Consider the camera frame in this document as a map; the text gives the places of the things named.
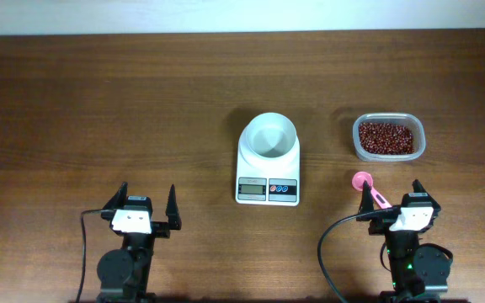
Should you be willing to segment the pink measuring scoop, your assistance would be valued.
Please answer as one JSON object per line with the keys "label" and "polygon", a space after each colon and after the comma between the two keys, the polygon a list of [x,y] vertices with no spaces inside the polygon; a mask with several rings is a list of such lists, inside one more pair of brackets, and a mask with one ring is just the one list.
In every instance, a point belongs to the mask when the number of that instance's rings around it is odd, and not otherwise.
{"label": "pink measuring scoop", "polygon": [[381,209],[392,207],[388,200],[377,189],[374,188],[373,177],[369,173],[357,172],[353,176],[351,183],[352,186],[358,191],[363,191],[364,186],[367,185],[370,189],[371,197]]}

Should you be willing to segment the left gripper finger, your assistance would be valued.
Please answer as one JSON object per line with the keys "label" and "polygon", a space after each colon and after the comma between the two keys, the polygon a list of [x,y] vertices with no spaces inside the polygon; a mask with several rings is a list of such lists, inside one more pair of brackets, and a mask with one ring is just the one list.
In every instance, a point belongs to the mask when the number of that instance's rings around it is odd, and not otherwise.
{"label": "left gripper finger", "polygon": [[104,205],[102,210],[114,210],[121,208],[126,200],[128,183],[123,182],[114,196]]}
{"label": "left gripper finger", "polygon": [[168,202],[165,211],[168,218],[168,226],[170,230],[180,230],[182,227],[182,220],[179,214],[179,208],[176,200],[176,189],[172,184],[168,194]]}

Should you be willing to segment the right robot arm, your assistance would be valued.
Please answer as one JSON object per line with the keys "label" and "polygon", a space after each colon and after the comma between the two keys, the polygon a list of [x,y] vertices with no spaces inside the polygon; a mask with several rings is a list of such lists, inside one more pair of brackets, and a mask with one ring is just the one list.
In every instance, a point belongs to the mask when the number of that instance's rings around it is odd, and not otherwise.
{"label": "right robot arm", "polygon": [[378,198],[367,181],[352,182],[362,193],[360,221],[368,221],[371,236],[385,237],[381,248],[387,254],[392,276],[392,291],[379,294],[380,302],[439,302],[448,291],[447,279],[453,263],[453,253],[437,244],[420,242],[441,211],[437,201],[418,180],[413,192],[402,197],[400,205],[374,208]]}

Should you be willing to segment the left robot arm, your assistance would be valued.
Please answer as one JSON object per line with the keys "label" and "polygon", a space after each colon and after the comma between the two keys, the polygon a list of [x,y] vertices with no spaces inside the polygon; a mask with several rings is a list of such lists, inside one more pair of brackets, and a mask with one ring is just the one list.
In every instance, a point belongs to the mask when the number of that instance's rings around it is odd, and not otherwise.
{"label": "left robot arm", "polygon": [[122,183],[101,210],[101,218],[122,237],[122,244],[98,262],[96,272],[101,286],[97,302],[154,302],[156,296],[147,291],[147,286],[155,241],[169,239],[172,231],[182,227],[174,186],[169,190],[165,221],[152,219],[150,198],[127,192],[128,183]]}

